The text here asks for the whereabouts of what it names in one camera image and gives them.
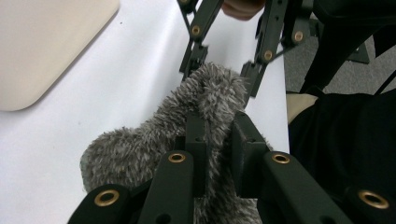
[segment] white table surface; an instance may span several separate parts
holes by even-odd
[[[256,16],[218,15],[207,62],[240,71],[256,48]],[[120,0],[120,10],[36,104],[0,112],[0,223],[66,223],[86,192],[79,159],[99,134],[138,127],[180,83],[188,34],[176,1]],[[289,151],[283,59],[267,67],[247,113]]]

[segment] finger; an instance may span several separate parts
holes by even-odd
[[[265,4],[265,0],[225,0],[225,4],[239,11],[256,14]]]
[[[234,7],[231,7],[230,5],[227,5],[227,4],[223,4],[221,9],[223,10],[225,15],[234,17],[241,21],[248,21],[251,18],[253,18],[254,15],[256,15],[256,13],[244,12],[244,11],[238,10]]]

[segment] gray fur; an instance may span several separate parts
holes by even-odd
[[[153,177],[157,164],[185,134],[186,115],[198,111],[205,120],[205,139],[212,147],[209,184],[194,201],[194,223],[261,223],[255,200],[236,197],[226,138],[233,116],[243,110],[245,88],[235,72],[205,64],[168,96],[153,117],[136,129],[103,133],[81,158],[85,189],[120,184],[132,189]]]

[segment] screw hole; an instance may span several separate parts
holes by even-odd
[[[101,200],[101,201],[108,201],[108,200],[113,199],[114,196],[115,196],[115,195],[112,194],[112,193],[106,193],[106,194],[102,195],[102,197],[100,197],[100,200]]]
[[[283,157],[283,156],[276,156],[276,159],[277,159],[278,161],[287,161],[287,158],[286,158],[286,157]]]
[[[180,155],[175,155],[172,157],[172,160],[179,161],[179,160],[181,160],[181,158],[182,157]]]
[[[172,218],[168,214],[161,214],[157,216],[155,222],[157,222],[158,224],[167,224],[171,222],[171,219]]]
[[[379,200],[379,198],[377,198],[377,197],[375,197],[375,196],[373,196],[373,195],[366,195],[365,198],[366,198],[368,201],[372,202],[372,203],[382,203],[382,201]]]

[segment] wooden board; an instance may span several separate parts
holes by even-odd
[[[119,0],[0,1],[0,110],[37,101],[119,8]]]

